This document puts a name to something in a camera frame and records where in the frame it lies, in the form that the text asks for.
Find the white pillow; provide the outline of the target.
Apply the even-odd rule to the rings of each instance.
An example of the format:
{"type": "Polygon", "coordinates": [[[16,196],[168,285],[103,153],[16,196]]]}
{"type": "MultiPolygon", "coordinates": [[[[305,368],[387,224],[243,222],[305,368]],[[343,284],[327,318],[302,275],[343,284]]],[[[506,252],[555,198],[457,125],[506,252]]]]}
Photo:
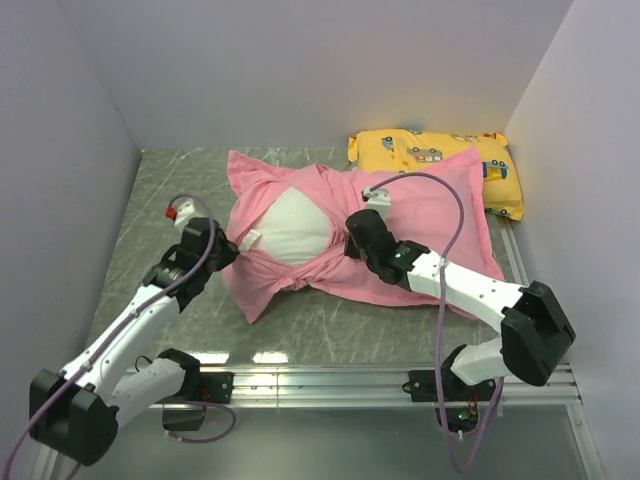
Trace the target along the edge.
{"type": "Polygon", "coordinates": [[[262,251],[289,267],[304,265],[319,256],[332,235],[329,218],[294,187],[287,188],[251,229],[262,234],[251,250],[262,251]]]}

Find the pink pillowcase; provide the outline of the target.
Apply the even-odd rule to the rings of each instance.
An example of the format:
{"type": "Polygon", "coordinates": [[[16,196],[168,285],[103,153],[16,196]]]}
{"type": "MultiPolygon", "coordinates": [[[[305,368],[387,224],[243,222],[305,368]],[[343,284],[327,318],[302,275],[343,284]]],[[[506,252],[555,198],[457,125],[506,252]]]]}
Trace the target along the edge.
{"type": "Polygon", "coordinates": [[[279,167],[234,151],[227,175],[237,197],[227,236],[239,255],[223,281],[248,322],[277,293],[305,287],[384,307],[435,304],[408,285],[412,262],[427,252],[503,276],[475,149],[403,178],[321,164],[279,167]]]}

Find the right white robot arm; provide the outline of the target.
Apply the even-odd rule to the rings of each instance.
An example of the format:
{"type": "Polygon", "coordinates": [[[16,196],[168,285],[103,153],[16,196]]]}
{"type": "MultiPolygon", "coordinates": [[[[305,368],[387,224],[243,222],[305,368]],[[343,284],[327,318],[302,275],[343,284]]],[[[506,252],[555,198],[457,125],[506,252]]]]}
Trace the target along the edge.
{"type": "Polygon", "coordinates": [[[441,367],[444,394],[460,400],[475,385],[514,376],[541,387],[575,341],[575,331],[546,284],[528,286],[492,279],[451,263],[412,241],[397,241],[380,214],[365,209],[346,227],[369,270],[383,282],[444,300],[481,320],[500,336],[464,346],[441,367]]]}

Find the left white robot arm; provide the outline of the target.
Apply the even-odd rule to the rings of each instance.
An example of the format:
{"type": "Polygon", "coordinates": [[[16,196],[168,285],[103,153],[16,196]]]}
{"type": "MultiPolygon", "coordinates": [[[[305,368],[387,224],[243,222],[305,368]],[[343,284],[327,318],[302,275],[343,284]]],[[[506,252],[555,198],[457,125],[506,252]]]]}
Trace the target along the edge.
{"type": "Polygon", "coordinates": [[[202,405],[209,393],[201,363],[176,349],[127,375],[153,337],[200,295],[238,249],[219,224],[194,217],[143,279],[125,310],[59,372],[39,372],[29,387],[29,436],[81,466],[97,463],[118,431],[161,400],[202,405]]]}

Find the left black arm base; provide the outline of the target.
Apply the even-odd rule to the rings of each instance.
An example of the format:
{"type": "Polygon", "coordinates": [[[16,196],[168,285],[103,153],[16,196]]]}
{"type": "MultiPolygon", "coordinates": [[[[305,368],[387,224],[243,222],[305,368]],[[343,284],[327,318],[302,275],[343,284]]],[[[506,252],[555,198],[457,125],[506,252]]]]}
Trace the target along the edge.
{"type": "Polygon", "coordinates": [[[162,399],[161,421],[165,435],[189,444],[213,443],[227,437],[237,423],[237,414],[230,407],[234,379],[235,374],[230,371],[200,373],[195,386],[186,393],[162,399]],[[221,432],[209,438],[185,436],[204,427],[207,414],[214,411],[223,412],[229,418],[221,432]]]}

